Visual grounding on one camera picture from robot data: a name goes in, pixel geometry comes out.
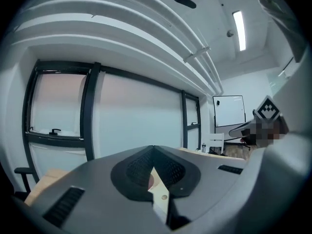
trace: white ceiling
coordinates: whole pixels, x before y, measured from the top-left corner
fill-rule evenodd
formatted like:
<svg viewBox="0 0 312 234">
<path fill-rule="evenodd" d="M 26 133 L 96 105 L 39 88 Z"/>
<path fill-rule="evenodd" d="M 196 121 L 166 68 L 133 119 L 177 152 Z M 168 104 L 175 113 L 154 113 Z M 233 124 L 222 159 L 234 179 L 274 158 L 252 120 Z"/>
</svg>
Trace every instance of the white ceiling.
<svg viewBox="0 0 312 234">
<path fill-rule="evenodd" d="M 227 73 L 227 70 L 224 70 L 226 66 L 227 69 L 231 69 L 229 70 L 231 77 L 240 75 L 242 70 L 244 73 L 258 71 L 259 65 L 253 65 L 253 59 L 259 62 L 258 57 L 270 60 L 262 63 L 263 69 L 276 67 L 276 61 L 266 44 L 269 17 L 262 10 L 258 0 L 192 0 L 197 4 L 196 9 L 190 9 L 173 0 L 161 1 L 177 12 L 201 41 L 211 47 L 209 55 L 218 72 L 220 70 L 221 79 L 225 78 L 222 74 Z M 243 14 L 246 31 L 246 51 L 242 52 L 239 51 L 236 26 L 232 16 L 232 13 L 238 10 Z M 234 32 L 233 37 L 226 36 L 228 30 Z M 235 62 L 233 67 L 228 65 L 232 61 Z"/>
</svg>

